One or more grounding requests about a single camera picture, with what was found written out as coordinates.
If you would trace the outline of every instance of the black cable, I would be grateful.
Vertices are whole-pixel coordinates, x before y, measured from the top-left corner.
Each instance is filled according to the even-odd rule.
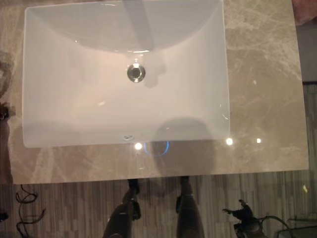
[[[18,230],[18,232],[20,233],[21,237],[22,238],[30,238],[31,236],[29,235],[27,229],[26,229],[26,225],[29,225],[29,224],[35,224],[35,223],[38,223],[45,215],[45,210],[44,209],[41,214],[39,215],[39,217],[35,220],[31,220],[31,221],[24,221],[23,218],[22,218],[22,215],[21,215],[21,207],[23,204],[29,204],[29,203],[32,203],[32,202],[35,202],[35,200],[38,198],[38,195],[37,193],[31,193],[31,192],[28,192],[27,190],[25,190],[23,188],[23,185],[21,185],[21,189],[23,192],[25,192],[27,195],[25,197],[23,197],[21,199],[19,193],[17,192],[15,194],[15,199],[18,203],[20,203],[20,206],[19,206],[19,218],[20,218],[20,222],[18,222],[16,224],[16,229]]]
[[[295,236],[293,235],[292,230],[288,227],[288,225],[279,217],[277,216],[266,216],[266,217],[262,217],[262,218],[258,218],[257,220],[260,221],[260,224],[262,226],[262,223],[267,220],[267,219],[275,219],[277,221],[279,221],[280,223],[282,223],[284,226],[286,226],[287,231],[289,232],[289,235],[291,236],[291,238],[295,238]]]

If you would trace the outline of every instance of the wooden floor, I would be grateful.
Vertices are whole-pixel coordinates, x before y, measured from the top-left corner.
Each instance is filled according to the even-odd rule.
[[[239,208],[238,199],[250,204],[258,217],[277,215],[284,220],[317,213],[317,86],[304,87],[309,133],[310,171],[192,177],[207,238],[234,238],[236,219],[222,208]],[[133,224],[134,238],[173,238],[176,234],[175,202],[179,195],[178,178],[140,180],[139,202],[142,218]],[[26,186],[39,193],[39,199],[23,210],[25,216],[46,215],[29,225],[36,238],[101,238],[107,220],[127,190],[126,181],[100,181]],[[17,185],[0,185],[0,207],[10,216],[0,223],[1,238],[19,237]],[[268,237],[282,226],[265,222]]]

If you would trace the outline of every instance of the chrome drain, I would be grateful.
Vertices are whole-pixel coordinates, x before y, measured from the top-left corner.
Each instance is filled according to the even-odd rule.
[[[133,63],[128,67],[127,75],[132,82],[139,83],[145,77],[145,69],[139,63]]]

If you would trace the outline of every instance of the marble countertop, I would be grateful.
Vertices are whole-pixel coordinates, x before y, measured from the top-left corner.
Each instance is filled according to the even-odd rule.
[[[292,2],[224,0],[232,145],[226,140],[25,148],[22,140],[24,10],[72,0],[0,2],[0,61],[10,72],[0,102],[1,182],[50,183],[305,170],[308,148]]]

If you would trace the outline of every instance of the sink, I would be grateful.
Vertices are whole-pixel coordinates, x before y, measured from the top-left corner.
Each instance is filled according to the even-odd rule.
[[[26,147],[225,138],[223,2],[29,7],[22,98]]]

